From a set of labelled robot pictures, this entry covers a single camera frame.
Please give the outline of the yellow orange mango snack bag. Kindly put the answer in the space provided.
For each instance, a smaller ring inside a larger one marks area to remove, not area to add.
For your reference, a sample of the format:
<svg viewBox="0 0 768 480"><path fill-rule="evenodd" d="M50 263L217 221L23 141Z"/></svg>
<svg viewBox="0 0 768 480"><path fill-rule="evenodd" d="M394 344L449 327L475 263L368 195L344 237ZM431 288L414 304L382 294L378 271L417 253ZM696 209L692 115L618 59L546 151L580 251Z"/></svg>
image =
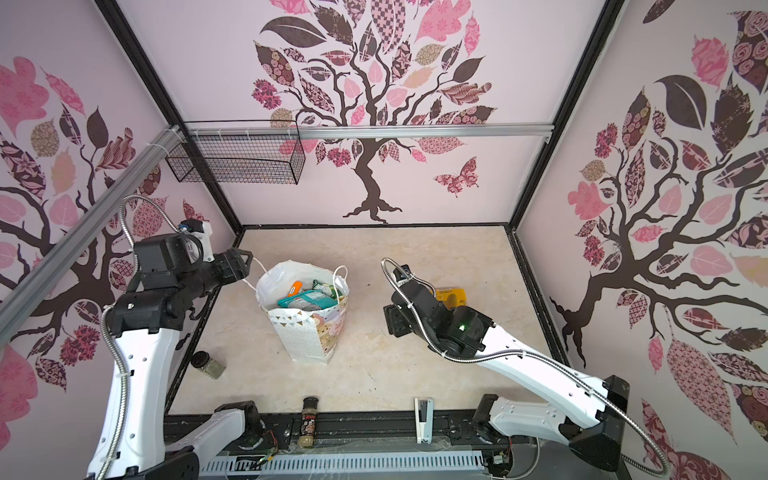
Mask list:
<svg viewBox="0 0 768 480"><path fill-rule="evenodd" d="M459 306L467 305L467 295L460 287L441 287L436 289L436 298L442 302L446 308L453 309Z"/></svg>

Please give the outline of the pink yellow Fox's candy bag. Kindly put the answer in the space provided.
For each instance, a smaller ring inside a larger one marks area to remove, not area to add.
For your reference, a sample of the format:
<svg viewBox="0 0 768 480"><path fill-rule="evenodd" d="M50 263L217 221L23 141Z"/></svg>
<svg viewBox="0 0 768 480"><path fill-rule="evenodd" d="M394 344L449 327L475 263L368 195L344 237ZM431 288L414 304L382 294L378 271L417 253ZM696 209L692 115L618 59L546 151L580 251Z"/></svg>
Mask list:
<svg viewBox="0 0 768 480"><path fill-rule="evenodd" d="M291 287L289 288L288 297L300 294L303 290L303 283L301 281L295 281L292 283Z"/></svg>

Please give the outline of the white paper bag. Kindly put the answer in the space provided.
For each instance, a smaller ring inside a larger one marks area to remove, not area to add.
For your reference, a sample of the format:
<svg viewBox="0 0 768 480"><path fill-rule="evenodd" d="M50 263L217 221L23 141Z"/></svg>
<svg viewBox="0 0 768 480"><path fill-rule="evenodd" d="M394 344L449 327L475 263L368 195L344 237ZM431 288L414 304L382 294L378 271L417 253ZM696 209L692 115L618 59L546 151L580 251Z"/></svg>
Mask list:
<svg viewBox="0 0 768 480"><path fill-rule="evenodd" d="M292 260L266 268L255 260L259 278L246 285L254 292L259 310L277 333L292 360L326 365L332 358L341 336L349 303L348 269L340 265L333 270ZM303 291L314 290L319 280L338 287L344 296L332 308L320 311L279 308L277 302L288 297L292 283L301 281Z"/></svg>

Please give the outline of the teal white snack packet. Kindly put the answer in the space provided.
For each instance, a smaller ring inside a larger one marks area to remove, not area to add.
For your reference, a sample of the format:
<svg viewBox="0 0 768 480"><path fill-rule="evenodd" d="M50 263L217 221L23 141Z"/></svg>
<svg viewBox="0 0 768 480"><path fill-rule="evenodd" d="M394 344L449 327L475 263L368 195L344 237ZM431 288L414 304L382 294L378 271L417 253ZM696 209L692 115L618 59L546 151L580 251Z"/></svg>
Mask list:
<svg viewBox="0 0 768 480"><path fill-rule="evenodd" d="M299 309L303 311L320 311L332 308L338 304L338 300L326 295L319 290L306 290L293 296L280 299L277 302L279 308Z"/></svg>

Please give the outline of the green Fox's bag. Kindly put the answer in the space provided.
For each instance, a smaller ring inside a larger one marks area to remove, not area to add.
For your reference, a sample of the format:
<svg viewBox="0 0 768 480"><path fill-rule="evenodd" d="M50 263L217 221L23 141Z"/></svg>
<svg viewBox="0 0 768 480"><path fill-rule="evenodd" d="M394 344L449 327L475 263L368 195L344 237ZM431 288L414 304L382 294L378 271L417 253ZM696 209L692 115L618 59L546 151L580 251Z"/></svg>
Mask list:
<svg viewBox="0 0 768 480"><path fill-rule="evenodd" d="M344 293L335 285L319 280L313 281L313 289L334 300L339 300L344 296Z"/></svg>

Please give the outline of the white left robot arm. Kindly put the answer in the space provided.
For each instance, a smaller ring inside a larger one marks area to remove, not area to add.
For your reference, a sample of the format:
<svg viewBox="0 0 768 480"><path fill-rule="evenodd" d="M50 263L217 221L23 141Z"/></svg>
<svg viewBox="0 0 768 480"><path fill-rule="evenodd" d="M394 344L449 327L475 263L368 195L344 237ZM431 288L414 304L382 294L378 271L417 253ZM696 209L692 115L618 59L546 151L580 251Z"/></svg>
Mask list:
<svg viewBox="0 0 768 480"><path fill-rule="evenodd" d="M100 328L114 360L108 406L89 479L195 479L227 445L264 432L252 401L220 406L180 440L164 442L172 357L197 299L246 279L251 252L212 253L190 233L135 243L137 272L126 292L104 309Z"/></svg>

